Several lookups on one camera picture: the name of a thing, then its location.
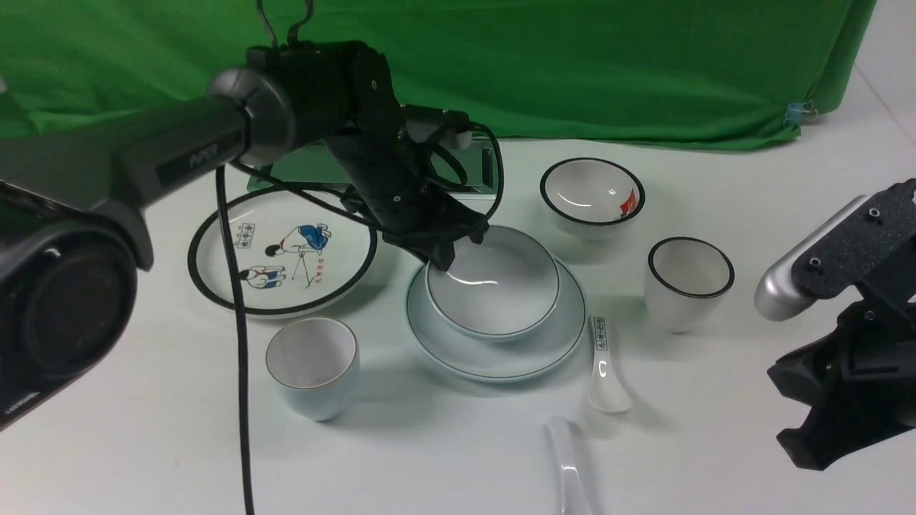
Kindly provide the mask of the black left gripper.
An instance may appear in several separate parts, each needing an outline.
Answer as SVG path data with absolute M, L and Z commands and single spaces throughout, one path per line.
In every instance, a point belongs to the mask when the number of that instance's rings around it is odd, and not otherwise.
M 459 206 L 427 182 L 427 161 L 412 144 L 385 142 L 364 132 L 325 139 L 325 147 L 346 173 L 341 204 L 382 232 L 384 241 L 422 264 L 448 271 L 462 239 L 481 244 L 491 214 Z

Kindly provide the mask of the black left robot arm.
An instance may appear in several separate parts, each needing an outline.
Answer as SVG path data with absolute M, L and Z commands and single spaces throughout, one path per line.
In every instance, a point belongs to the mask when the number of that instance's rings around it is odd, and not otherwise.
M 145 212 L 210 170 L 262 173 L 322 142 L 349 186 L 329 205 L 447 270 L 490 214 L 449 194 L 432 156 L 484 130 L 400 104 L 389 63 L 357 40 L 252 46 L 204 97 L 66 132 L 2 141 L 2 427 L 97 365 L 127 327 L 154 252 Z

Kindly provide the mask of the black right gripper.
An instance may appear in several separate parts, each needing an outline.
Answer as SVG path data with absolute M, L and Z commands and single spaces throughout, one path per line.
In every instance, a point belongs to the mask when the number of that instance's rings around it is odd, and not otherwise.
M 810 408 L 776 436 L 799 469 L 828 469 L 914 428 L 914 189 L 905 180 L 854 198 L 766 271 L 769 320 L 860 294 L 835 329 L 766 372 L 783 397 Z

